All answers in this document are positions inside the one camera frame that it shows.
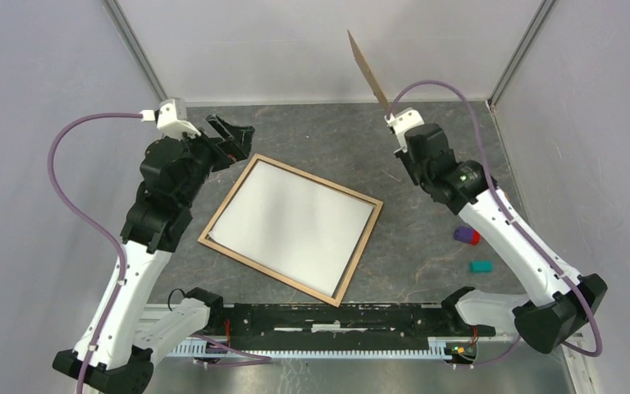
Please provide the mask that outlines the brown cardboard backing board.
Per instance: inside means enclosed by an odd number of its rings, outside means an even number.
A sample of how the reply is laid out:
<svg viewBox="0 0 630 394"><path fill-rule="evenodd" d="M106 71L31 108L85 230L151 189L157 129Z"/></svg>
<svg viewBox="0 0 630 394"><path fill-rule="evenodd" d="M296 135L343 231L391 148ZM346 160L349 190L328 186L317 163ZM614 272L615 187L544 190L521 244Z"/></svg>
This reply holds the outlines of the brown cardboard backing board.
<svg viewBox="0 0 630 394"><path fill-rule="evenodd" d="M370 66L368 65L367 59L365 58L365 56L363 55L363 52L358 46L351 30L347 30L347 35L348 35L348 40L349 40L349 46L351 48L354 61L359 71L361 72L369 89L371 90L373 96L375 97L379 105L381 106L384 113L388 114L390 111L390 103L389 103L388 98L386 97L379 82L377 81L377 78L374 76L374 73L372 72Z"/></svg>

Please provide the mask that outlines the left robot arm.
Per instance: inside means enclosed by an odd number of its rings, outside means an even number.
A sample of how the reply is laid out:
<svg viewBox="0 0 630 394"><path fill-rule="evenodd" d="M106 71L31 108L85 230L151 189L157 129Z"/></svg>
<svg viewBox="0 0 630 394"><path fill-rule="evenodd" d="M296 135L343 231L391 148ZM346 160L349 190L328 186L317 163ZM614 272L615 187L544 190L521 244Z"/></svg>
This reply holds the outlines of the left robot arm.
<svg viewBox="0 0 630 394"><path fill-rule="evenodd" d="M155 367L195 332L219 332L225 323L219 295L192 290L181 303L143 332L139 320L162 270L179 245L200 189L213 172L245 160L255 129L207 117L217 132L207 136L186 120L163 121L159 111L135 119L152 122L162 137L146 149L143 180L119 236L108 240L116 262L100 304L81 339L59 351L54 369L75 379L77 392L141 393Z"/></svg>

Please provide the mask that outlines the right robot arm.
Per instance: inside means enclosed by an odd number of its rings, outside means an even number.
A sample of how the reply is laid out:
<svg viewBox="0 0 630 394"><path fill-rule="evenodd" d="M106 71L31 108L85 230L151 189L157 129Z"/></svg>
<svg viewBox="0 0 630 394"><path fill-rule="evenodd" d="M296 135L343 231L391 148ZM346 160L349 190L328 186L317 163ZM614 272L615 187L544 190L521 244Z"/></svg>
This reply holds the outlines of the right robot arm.
<svg viewBox="0 0 630 394"><path fill-rule="evenodd" d="M522 284L522 295L486 293L465 287L441 312L452 335L472 325L515 332L532 349L548 354L574 348L573 334L594 323L608 290L596 273L581 274L550 249L515 211L483 166L459 162L443 129L435 123L392 129L413 184L468 224L500 256Z"/></svg>

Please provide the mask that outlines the purple red block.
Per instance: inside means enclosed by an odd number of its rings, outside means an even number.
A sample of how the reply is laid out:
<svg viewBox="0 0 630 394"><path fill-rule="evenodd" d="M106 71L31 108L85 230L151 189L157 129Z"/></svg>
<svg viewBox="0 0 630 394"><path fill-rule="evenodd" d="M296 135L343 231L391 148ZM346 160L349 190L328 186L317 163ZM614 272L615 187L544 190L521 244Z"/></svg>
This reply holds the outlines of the purple red block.
<svg viewBox="0 0 630 394"><path fill-rule="evenodd" d="M479 232L466 226L457 227L454 230L453 238L455 241L459 241L467 245L477 245L482 239Z"/></svg>

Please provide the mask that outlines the teal block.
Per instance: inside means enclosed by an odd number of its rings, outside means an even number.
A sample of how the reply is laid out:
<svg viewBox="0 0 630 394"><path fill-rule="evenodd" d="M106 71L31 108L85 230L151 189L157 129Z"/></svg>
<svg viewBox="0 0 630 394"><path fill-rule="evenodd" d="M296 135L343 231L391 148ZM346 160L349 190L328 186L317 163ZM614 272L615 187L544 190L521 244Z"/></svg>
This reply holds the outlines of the teal block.
<svg viewBox="0 0 630 394"><path fill-rule="evenodd" d="M493 263L487 260L475 260L469 264L472 273L491 273L493 269Z"/></svg>

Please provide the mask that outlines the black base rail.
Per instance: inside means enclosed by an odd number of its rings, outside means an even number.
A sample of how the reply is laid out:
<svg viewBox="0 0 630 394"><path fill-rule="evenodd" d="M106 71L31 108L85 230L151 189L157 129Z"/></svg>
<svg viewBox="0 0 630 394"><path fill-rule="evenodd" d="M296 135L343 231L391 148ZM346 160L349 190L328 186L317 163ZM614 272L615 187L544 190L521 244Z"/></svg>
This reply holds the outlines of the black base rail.
<svg viewBox="0 0 630 394"><path fill-rule="evenodd" d="M200 330L237 350L423 350L430 338L493 337L440 304L234 304Z"/></svg>

